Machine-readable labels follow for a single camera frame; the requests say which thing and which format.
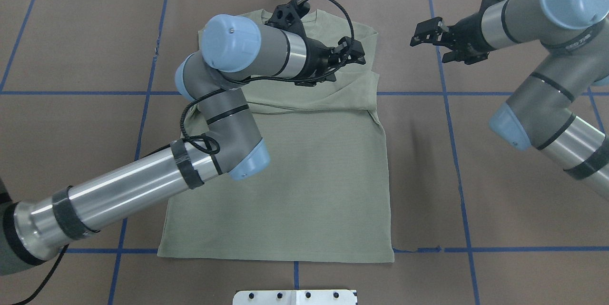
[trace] table surface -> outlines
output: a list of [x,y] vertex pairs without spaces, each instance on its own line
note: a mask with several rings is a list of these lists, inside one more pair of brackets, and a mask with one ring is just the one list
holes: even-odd
[[[196,31],[286,1],[0,0],[0,175],[13,199],[42,199],[176,138],[187,101],[173,73]],[[546,56],[541,45],[442,65],[434,47],[409,47],[416,24],[455,23],[480,0],[337,1],[379,32],[395,263],[162,259],[161,203],[70,245],[32,303],[230,304],[237,290],[292,288],[356,289],[360,304],[609,303],[609,204],[487,126]],[[572,109],[604,130],[608,91]],[[0,278],[0,303],[29,296],[49,268]]]

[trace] fabric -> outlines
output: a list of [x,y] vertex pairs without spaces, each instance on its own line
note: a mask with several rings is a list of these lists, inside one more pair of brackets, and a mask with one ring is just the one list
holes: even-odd
[[[264,10],[244,16],[256,23]],[[307,35],[328,46],[349,35],[346,20],[318,10]],[[271,156],[243,181],[221,176],[170,199],[161,257],[393,262],[385,132],[376,115],[372,62],[378,33],[353,23],[367,64],[314,88],[257,81],[243,87]],[[198,110],[189,132],[206,131]]]

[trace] white bracket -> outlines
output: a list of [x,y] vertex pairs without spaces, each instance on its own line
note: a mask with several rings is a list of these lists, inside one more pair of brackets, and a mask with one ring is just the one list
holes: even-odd
[[357,305],[357,291],[239,291],[233,297],[233,305]]

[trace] white label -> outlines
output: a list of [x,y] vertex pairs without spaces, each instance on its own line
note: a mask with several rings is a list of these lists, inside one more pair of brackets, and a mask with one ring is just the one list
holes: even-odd
[[357,305],[356,290],[239,291],[233,305]]

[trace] robotic arm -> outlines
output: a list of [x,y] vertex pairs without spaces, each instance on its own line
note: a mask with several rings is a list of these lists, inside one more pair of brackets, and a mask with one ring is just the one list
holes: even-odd
[[441,17],[417,25],[411,46],[451,49],[442,62],[474,64],[490,51],[540,40],[550,55],[490,120],[519,150],[535,147],[609,199],[609,140],[570,104],[590,85],[609,83],[609,0],[482,0],[452,27]]
[[[350,18],[334,0],[351,37],[337,47],[307,38],[300,21],[307,1],[278,6],[265,25],[231,15],[207,23],[202,50],[176,71],[177,88],[192,103],[180,121],[183,138],[167,148],[37,203],[13,203],[0,181],[0,275],[43,264],[60,247],[223,173],[241,180],[263,170],[270,158],[240,86],[258,79],[314,86],[335,81],[335,71],[346,64],[365,64]],[[183,120],[195,105],[209,131],[189,136]]]

